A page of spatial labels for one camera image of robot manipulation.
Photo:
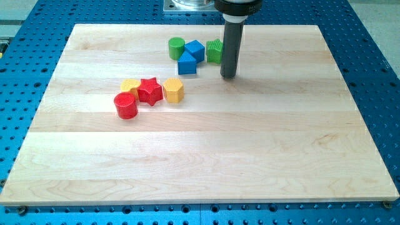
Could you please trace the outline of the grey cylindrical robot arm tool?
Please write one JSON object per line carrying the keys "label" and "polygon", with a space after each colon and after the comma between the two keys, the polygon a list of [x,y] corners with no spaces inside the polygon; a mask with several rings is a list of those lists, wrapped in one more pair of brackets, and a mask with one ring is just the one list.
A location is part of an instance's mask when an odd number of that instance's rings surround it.
{"label": "grey cylindrical robot arm tool", "polygon": [[244,22],[258,12],[263,0],[215,0],[214,7],[225,20],[220,74],[224,79],[236,76]]}

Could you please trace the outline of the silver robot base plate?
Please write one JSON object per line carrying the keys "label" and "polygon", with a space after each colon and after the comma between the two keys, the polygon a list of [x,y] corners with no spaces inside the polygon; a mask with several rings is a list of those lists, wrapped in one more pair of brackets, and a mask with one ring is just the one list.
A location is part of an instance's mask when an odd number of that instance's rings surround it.
{"label": "silver robot base plate", "polygon": [[169,13],[216,11],[213,0],[164,0],[163,11]]}

